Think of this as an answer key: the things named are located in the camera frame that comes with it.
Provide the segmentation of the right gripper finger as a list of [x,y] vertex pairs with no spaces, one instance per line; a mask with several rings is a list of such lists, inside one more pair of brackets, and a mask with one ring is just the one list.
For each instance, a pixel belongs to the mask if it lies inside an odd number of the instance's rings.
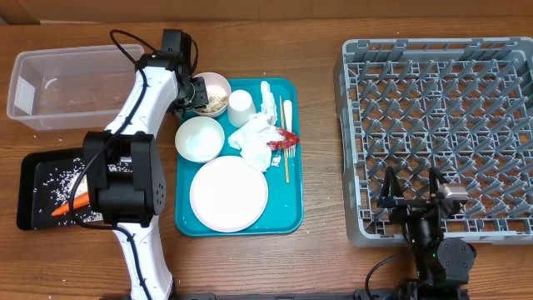
[[393,167],[387,167],[379,199],[394,200],[397,198],[403,198],[403,191]]
[[444,193],[439,191],[439,188],[443,184],[447,184],[448,181],[440,173],[436,167],[431,167],[429,169],[429,187],[430,187],[430,196],[432,198],[443,198]]

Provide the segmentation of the pink bowl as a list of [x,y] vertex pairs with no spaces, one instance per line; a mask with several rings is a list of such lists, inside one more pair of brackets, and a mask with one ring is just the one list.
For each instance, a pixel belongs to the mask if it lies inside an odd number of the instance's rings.
[[207,88],[208,104],[205,108],[195,109],[200,116],[215,118],[222,115],[226,109],[229,97],[232,93],[229,82],[215,72],[202,72],[197,78],[203,78]]

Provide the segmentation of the white bowl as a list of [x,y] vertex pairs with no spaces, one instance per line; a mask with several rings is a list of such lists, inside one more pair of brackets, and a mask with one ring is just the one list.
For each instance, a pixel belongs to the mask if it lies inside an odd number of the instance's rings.
[[177,129],[175,146],[178,154],[193,163],[206,163],[222,151],[225,133],[218,121],[210,117],[192,117]]

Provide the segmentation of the red snack wrapper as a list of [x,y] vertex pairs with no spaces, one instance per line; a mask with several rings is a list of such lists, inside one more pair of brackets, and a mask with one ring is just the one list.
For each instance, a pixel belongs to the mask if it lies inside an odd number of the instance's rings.
[[278,140],[272,140],[266,144],[272,151],[288,149],[300,142],[300,138],[296,134],[288,132],[281,127],[276,127],[276,132],[280,136]]

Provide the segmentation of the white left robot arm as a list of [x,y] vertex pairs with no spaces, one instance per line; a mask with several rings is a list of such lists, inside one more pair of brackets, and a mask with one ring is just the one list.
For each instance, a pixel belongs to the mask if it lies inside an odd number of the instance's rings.
[[204,82],[193,78],[193,67],[186,54],[143,54],[118,115],[83,141],[90,205],[120,243],[132,299],[171,299],[175,293],[159,232],[167,191],[156,137],[166,113],[207,103]]

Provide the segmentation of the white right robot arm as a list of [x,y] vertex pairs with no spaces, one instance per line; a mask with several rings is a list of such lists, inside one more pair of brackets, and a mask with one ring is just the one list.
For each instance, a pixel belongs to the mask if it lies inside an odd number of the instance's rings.
[[467,299],[463,288],[476,258],[475,248],[458,237],[445,237],[441,221],[458,213],[468,192],[429,170],[430,196],[407,200],[392,167],[386,169],[377,206],[387,208],[389,221],[399,223],[416,263],[417,277],[391,291],[388,299]]

